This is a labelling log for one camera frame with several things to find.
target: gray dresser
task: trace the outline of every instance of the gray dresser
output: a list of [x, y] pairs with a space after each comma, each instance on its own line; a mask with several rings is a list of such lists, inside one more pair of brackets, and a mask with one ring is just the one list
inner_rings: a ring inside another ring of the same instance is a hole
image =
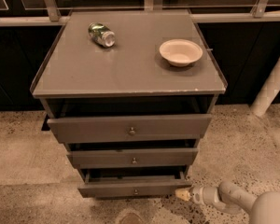
[[[104, 49], [88, 36], [100, 22], [116, 34]], [[203, 57], [172, 67], [161, 43], [188, 39]], [[186, 10], [73, 12], [31, 87], [84, 184], [83, 197], [174, 194], [226, 82]]]

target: white pipe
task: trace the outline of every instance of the white pipe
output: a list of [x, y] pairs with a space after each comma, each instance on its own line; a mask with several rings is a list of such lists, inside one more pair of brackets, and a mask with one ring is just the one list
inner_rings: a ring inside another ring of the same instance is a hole
[[256, 116], [262, 116], [278, 92], [280, 92], [280, 58], [252, 104], [252, 112]]

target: drawer knob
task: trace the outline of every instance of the drawer knob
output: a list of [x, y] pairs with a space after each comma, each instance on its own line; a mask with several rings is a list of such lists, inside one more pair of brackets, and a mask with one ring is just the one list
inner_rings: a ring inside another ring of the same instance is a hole
[[135, 134], [136, 134], [136, 130], [134, 129], [134, 127], [131, 127], [129, 130], [129, 135], [134, 136]]
[[137, 164], [137, 159], [136, 158], [133, 158], [132, 164]]

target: black wall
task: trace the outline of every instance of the black wall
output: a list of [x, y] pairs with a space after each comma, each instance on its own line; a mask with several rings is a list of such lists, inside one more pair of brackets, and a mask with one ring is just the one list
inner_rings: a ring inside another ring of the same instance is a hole
[[0, 28], [0, 110], [36, 110], [29, 92], [60, 27]]
[[217, 103], [253, 103], [280, 56], [280, 22], [199, 26], [229, 84]]

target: speckled floor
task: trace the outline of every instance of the speckled floor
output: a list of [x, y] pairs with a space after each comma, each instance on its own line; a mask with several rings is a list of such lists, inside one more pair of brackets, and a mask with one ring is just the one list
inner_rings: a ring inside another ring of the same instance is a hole
[[[145, 223], [245, 224], [248, 215], [221, 214], [176, 197], [83, 199], [82, 183], [50, 132], [44, 112], [0, 113], [1, 223], [119, 223], [133, 212]], [[194, 185], [230, 180], [255, 195], [280, 191], [280, 105], [260, 119], [247, 105], [218, 105], [189, 170]]]

